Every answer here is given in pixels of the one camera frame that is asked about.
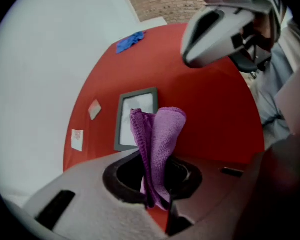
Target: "gray plastic surface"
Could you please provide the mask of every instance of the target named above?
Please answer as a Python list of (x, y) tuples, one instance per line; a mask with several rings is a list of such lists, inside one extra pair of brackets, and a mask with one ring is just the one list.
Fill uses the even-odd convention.
[(228, 195), (240, 180), (239, 177), (224, 174), (223, 168), (244, 171), (246, 164), (205, 160), (192, 157), (178, 157), (182, 161), (195, 165), (202, 173), (202, 183), (195, 193), (186, 199), (173, 202), (178, 215), (192, 224), (204, 219)]
[(68, 240), (68, 238), (62, 237), (56, 233), (53, 233), (49, 229), (39, 224), (33, 217), (26, 213), (19, 206), (5, 200), (5, 204), (10, 212), (22, 223), (25, 228), (31, 232), (35, 237), (44, 240)]
[(171, 240), (230, 240), (258, 179), (263, 154), (254, 156), (233, 190), (206, 218), (171, 237)]
[(163, 239), (166, 234), (142, 204), (123, 203), (105, 188), (103, 173), (112, 163), (137, 149), (78, 164), (36, 193), (24, 206), (33, 218), (59, 193), (76, 194), (53, 232), (74, 240)]

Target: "purple towel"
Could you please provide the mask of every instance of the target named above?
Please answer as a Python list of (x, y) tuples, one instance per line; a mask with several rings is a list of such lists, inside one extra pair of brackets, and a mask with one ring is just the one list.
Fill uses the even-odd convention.
[(141, 109), (130, 112), (131, 131), (145, 168), (141, 191), (147, 194), (150, 208), (155, 205), (164, 210), (169, 208), (165, 167), (185, 123), (186, 114), (175, 107), (160, 108), (157, 114), (144, 113)]

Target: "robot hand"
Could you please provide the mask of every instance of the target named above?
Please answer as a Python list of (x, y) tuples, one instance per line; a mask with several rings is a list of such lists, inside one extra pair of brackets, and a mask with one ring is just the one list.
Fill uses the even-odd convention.
[(205, 0), (189, 21), (181, 55), (190, 68), (202, 68), (245, 50), (255, 61), (258, 47), (278, 41), (286, 8), (280, 0)]

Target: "red backdrop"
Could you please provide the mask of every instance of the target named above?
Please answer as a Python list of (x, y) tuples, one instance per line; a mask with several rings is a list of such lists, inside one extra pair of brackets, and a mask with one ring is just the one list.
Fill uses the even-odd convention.
[[(264, 150), (257, 107), (229, 58), (205, 68), (185, 66), (180, 47), (186, 24), (150, 29), (143, 40), (116, 54), (113, 44), (96, 64), (74, 106), (64, 147), (63, 169), (115, 153), (115, 129), (121, 94), (158, 89), (161, 107), (178, 107), (187, 121), (175, 148), (182, 156), (249, 163)], [(88, 108), (97, 99), (101, 112), (91, 121)], [(71, 148), (72, 129), (84, 130), (82, 152)], [(162, 226), (166, 213), (152, 210)]]

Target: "person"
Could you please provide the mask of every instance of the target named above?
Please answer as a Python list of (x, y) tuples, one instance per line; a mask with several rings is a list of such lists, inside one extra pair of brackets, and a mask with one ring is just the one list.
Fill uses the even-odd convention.
[[(262, 28), (262, 35), (267, 37), (267, 26)], [(265, 71), (257, 75), (250, 87), (263, 127), (265, 149), (291, 134), (275, 97), (300, 66), (300, 29), (293, 19), (281, 31), (271, 54)]]

